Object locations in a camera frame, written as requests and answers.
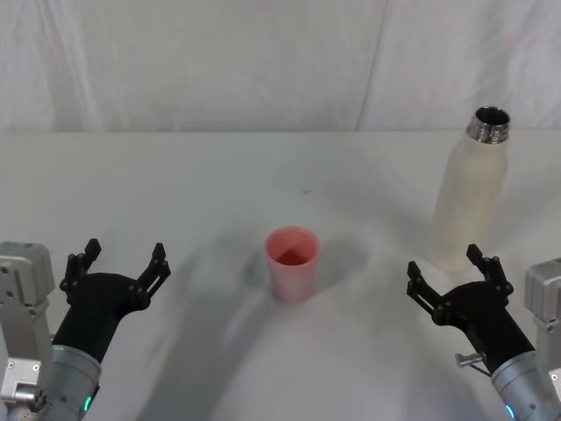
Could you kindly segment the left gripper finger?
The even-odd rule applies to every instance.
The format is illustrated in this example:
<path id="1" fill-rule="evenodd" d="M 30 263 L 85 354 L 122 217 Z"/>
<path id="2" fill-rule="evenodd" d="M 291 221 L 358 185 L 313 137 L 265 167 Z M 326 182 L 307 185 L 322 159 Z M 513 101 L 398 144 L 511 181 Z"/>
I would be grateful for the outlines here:
<path id="1" fill-rule="evenodd" d="M 60 281 L 60 290 L 65 293 L 67 303 L 73 302 L 73 294 L 78 288 L 79 280 L 88 273 L 101 251 L 99 240 L 90 239 L 82 253 L 71 253 L 67 257 L 65 275 Z"/>
<path id="2" fill-rule="evenodd" d="M 157 243 L 148 266 L 130 286 L 134 310 L 145 310 L 150 305 L 153 295 L 171 275 L 166 257 L 165 247 L 162 243 Z"/>

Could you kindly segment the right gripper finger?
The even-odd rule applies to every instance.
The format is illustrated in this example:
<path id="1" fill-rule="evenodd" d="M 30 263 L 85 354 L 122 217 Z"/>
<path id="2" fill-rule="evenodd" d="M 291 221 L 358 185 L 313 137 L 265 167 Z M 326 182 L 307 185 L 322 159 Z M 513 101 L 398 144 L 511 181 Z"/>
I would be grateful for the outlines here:
<path id="1" fill-rule="evenodd" d="M 449 314 L 444 298 L 424 280 L 414 260 L 408 263 L 407 275 L 407 295 L 430 315 L 436 325 L 447 325 Z"/>
<path id="2" fill-rule="evenodd" d="M 499 257 L 484 256 L 476 244 L 467 247 L 466 257 L 484 276 L 484 280 L 492 285 L 504 303 L 508 303 L 508 297 L 514 292 L 514 287 L 507 280 Z"/>

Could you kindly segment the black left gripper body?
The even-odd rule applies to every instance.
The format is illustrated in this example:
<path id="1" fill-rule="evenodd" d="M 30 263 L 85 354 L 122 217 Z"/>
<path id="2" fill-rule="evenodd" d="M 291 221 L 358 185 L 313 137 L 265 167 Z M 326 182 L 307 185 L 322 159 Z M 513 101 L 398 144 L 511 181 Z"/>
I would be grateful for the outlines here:
<path id="1" fill-rule="evenodd" d="M 137 281 L 117 274 L 66 278 L 60 289 L 69 309 L 53 343 L 78 349 L 102 362 L 120 321 L 148 307 L 148 293 Z"/>

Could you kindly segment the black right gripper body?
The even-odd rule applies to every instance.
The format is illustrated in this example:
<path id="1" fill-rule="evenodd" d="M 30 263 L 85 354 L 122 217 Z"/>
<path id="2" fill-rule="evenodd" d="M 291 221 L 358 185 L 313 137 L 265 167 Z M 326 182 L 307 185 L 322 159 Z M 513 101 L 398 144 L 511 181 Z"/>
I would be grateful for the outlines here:
<path id="1" fill-rule="evenodd" d="M 484 354 L 484 365 L 492 373 L 508 360 L 535 350 L 507 311 L 508 297 L 513 292 L 509 282 L 460 285 L 435 305 L 433 322 L 463 332 L 475 352 Z"/>

